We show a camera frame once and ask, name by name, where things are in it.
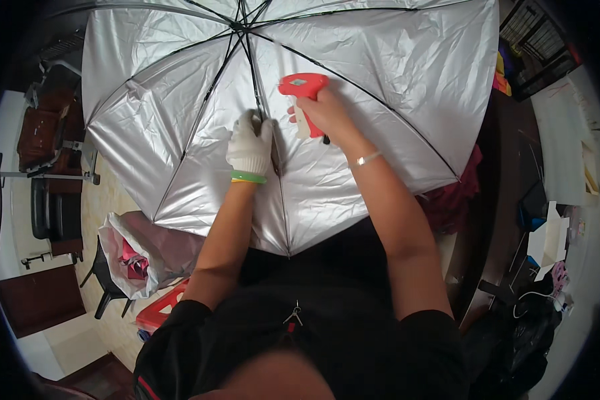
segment green bangle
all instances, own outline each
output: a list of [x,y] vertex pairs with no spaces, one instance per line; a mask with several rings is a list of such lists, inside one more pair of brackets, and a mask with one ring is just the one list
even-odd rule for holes
[[245,171],[236,171],[236,170],[231,171],[231,179],[247,180],[248,182],[260,183],[260,184],[267,183],[267,178],[264,178],[263,176],[256,175],[251,172],[245,172]]

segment black shirt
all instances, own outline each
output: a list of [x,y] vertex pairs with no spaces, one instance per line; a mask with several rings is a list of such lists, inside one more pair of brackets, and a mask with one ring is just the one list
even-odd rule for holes
[[[466,398],[452,318],[428,310],[398,321],[360,287],[320,282],[242,288],[215,312],[181,301],[138,355],[137,398],[188,399],[220,388],[241,363],[283,342],[313,361],[337,399]],[[283,323],[296,300],[302,326],[295,317]]]

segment bracelet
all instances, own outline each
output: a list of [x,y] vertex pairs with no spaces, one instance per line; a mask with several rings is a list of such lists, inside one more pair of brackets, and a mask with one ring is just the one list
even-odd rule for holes
[[382,156],[382,152],[380,152],[379,150],[369,156],[360,157],[356,160],[355,164],[349,164],[349,169],[361,167],[362,165],[367,164],[369,161],[373,160],[378,156]]
[[251,172],[233,170],[231,171],[231,181],[243,181],[264,184],[267,183],[267,178],[264,178],[261,175],[256,175],[255,173]]

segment woven plastic bag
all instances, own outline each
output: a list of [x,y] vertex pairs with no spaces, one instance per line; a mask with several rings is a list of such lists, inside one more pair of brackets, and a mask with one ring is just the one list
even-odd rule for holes
[[[204,237],[153,224],[141,211],[108,213],[98,229],[113,282],[131,300],[146,299],[175,279],[190,276]],[[130,279],[120,261],[123,239],[149,261],[144,279]]]

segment tiled floor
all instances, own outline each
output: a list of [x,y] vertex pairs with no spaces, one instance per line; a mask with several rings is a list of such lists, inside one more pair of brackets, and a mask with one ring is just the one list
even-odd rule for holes
[[[82,239],[84,242],[84,262],[76,265],[78,281],[87,275],[95,258],[98,228],[104,222],[108,212],[123,214],[138,210],[138,206],[127,194],[126,190],[115,178],[106,160],[98,157],[96,172],[100,174],[100,185],[85,183],[82,187]],[[446,275],[449,260],[453,253],[456,236],[439,236],[436,238],[441,252],[442,271]],[[112,300],[107,306],[102,319],[96,322],[96,331],[100,338],[118,359],[133,371],[136,357],[142,342],[136,336],[134,322],[136,315],[147,305],[170,289],[163,289],[146,300],[136,301],[124,318],[120,318],[125,300]],[[102,289],[98,280],[92,275],[80,290],[87,312],[94,311],[102,297]]]

